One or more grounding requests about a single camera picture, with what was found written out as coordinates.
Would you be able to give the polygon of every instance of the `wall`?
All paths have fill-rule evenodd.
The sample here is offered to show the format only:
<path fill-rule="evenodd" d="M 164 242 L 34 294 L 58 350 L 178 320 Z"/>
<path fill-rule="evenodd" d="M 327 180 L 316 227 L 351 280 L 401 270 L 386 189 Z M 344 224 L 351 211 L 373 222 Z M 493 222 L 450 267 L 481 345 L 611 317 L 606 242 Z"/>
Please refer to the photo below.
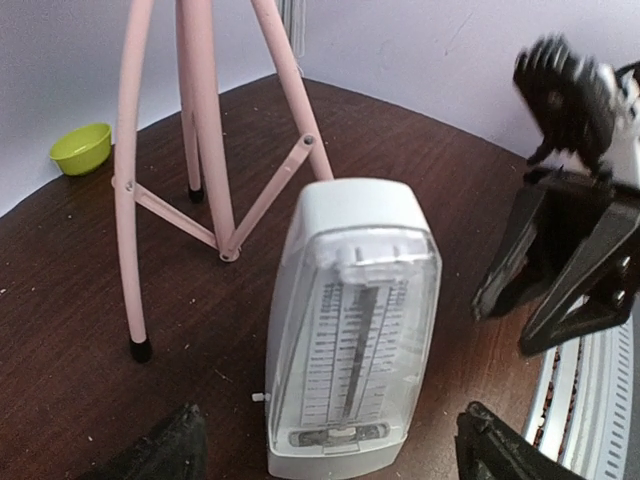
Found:
<path fill-rule="evenodd" d="M 89 122 L 115 129 L 120 55 L 130 0 L 0 2 L 0 216 L 60 174 L 48 150 Z M 271 74 L 251 3 L 217 0 L 221 90 Z M 156 2 L 139 125 L 180 109 L 174 2 Z"/>
<path fill-rule="evenodd" d="M 522 47 L 564 32 L 621 66 L 640 57 L 635 0 L 322 0 L 307 5 L 306 77 L 434 117 L 520 155 L 539 133 L 512 86 Z"/>

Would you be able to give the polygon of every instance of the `black rubber foot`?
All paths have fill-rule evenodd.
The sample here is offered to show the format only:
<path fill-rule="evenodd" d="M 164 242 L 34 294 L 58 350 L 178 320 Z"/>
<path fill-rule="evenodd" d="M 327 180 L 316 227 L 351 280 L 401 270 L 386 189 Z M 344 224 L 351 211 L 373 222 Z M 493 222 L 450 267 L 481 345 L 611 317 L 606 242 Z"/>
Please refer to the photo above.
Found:
<path fill-rule="evenodd" d="M 133 359 L 138 363 L 147 363 L 153 356 L 153 349 L 148 338 L 142 343 L 136 343 L 129 339 L 129 351 Z"/>
<path fill-rule="evenodd" d="M 189 200 L 191 200 L 191 203 L 202 203 L 202 200 L 204 200 L 204 188 L 191 190 L 191 187 L 189 187 Z"/>

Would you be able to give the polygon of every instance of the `dark brown floor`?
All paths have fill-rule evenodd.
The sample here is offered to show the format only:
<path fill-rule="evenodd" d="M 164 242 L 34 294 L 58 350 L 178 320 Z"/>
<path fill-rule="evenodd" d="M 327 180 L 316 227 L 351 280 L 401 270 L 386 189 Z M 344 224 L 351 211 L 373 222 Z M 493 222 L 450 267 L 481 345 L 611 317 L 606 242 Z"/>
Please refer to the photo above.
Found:
<path fill-rule="evenodd" d="M 539 360 L 516 351 L 520 312 L 475 325 L 469 303 L 520 184 L 515 156 L 370 98 L 308 84 L 337 176 L 397 179 L 415 189 L 444 260 L 437 323 L 414 424 L 395 465 L 369 479 L 457 478 L 456 415 L 485 402 L 520 429 Z M 274 78 L 222 97 L 240 215 L 296 140 Z M 139 181 L 209 225 L 185 195 L 179 117 L 141 132 Z M 156 356 L 127 352 L 112 164 L 59 178 L 0 220 L 0 478 L 74 477 L 106 460 L 183 402 L 205 412 L 210 479 L 267 479 L 263 388 L 270 296 L 302 168 L 243 249 L 214 251 L 140 210 L 147 321 Z"/>

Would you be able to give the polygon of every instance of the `green bowl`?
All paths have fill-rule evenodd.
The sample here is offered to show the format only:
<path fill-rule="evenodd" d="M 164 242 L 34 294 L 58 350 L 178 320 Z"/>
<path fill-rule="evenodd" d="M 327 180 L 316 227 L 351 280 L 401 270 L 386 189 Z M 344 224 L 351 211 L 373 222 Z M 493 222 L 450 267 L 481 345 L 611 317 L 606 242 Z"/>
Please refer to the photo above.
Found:
<path fill-rule="evenodd" d="M 111 154 L 111 127 L 106 123 L 92 123 L 67 133 L 58 140 L 49 157 L 62 173 L 69 176 L 86 175 L 102 165 Z"/>

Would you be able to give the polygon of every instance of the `transparent cover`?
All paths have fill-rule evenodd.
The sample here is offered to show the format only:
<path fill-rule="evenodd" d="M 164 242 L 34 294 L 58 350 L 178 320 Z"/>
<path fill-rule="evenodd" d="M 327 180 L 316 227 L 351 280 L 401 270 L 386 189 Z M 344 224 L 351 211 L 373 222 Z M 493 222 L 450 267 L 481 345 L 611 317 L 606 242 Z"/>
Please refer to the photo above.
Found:
<path fill-rule="evenodd" d="M 420 393 L 441 261 L 423 231 L 362 228 L 313 238 L 277 364 L 271 446 L 355 453 L 404 441 Z"/>

